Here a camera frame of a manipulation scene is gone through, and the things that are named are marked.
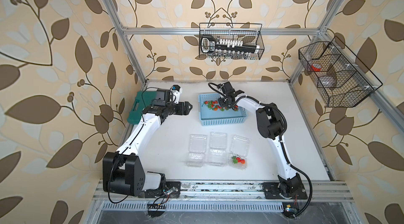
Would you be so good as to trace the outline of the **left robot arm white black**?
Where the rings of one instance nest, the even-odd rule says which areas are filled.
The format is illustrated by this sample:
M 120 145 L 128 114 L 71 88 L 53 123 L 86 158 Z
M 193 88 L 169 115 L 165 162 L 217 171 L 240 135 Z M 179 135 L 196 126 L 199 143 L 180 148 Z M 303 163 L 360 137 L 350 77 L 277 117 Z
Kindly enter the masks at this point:
M 115 152 L 105 154 L 102 162 L 103 190 L 108 194 L 116 193 L 126 197 L 137 197 L 142 192 L 153 197 L 166 194 L 165 175 L 146 172 L 141 162 L 141 153 L 168 116 L 187 116 L 192 108 L 187 101 L 145 107 L 139 124 L 127 140 Z

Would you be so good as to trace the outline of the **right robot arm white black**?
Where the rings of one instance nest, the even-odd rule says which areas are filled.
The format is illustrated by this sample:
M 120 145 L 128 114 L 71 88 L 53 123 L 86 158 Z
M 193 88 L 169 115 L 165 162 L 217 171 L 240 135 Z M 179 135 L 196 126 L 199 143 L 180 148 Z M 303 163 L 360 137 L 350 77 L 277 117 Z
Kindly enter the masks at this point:
M 264 104 L 256 98 L 245 95 L 241 90 L 236 91 L 230 82 L 209 83 L 208 86 L 221 96 L 218 99 L 221 107 L 234 110 L 238 106 L 255 114 L 257 130 L 263 138 L 269 140 L 275 156 L 279 179 L 275 192 L 282 198 L 290 199 L 297 195 L 300 189 L 304 189 L 300 177 L 303 172 L 295 167 L 289 159 L 284 141 L 287 121 L 278 107 L 274 103 Z

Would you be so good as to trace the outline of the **strawberry cluster with green leaves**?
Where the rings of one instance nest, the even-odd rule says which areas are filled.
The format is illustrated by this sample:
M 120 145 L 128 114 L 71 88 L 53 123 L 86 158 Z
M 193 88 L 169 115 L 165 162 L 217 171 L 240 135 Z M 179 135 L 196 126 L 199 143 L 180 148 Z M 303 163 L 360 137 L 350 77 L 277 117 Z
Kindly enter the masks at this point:
M 213 111 L 221 111 L 222 107 L 217 100 L 207 100 L 203 102 L 203 106 Z

